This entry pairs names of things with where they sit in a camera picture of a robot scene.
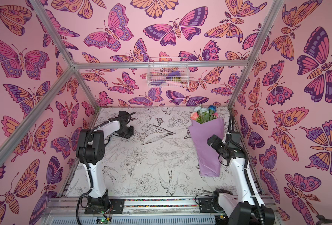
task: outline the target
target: purple item in basket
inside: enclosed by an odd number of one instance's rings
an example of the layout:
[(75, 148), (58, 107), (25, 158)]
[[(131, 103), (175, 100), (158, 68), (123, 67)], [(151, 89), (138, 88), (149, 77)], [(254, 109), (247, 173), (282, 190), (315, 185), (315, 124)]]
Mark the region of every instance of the purple item in basket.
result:
[(189, 131), (196, 147), (200, 175), (219, 177), (221, 164), (218, 160), (218, 153), (211, 146), (207, 145), (207, 140), (214, 134), (221, 139), (223, 138), (224, 120), (217, 118), (203, 124), (195, 120), (191, 120), (191, 122), (192, 126), (189, 127)]
[(174, 72), (171, 72), (167, 75), (168, 77), (180, 77), (181, 74), (179, 71), (174, 71)]

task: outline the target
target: white wire basket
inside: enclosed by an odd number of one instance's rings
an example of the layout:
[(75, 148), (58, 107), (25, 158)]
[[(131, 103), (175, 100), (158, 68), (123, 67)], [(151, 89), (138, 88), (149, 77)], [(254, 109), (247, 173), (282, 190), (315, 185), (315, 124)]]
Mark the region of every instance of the white wire basket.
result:
[(188, 88), (190, 81), (188, 58), (168, 57), (168, 61), (163, 61), (164, 59), (162, 57), (149, 58), (146, 74), (147, 86), (149, 88), (165, 86)]

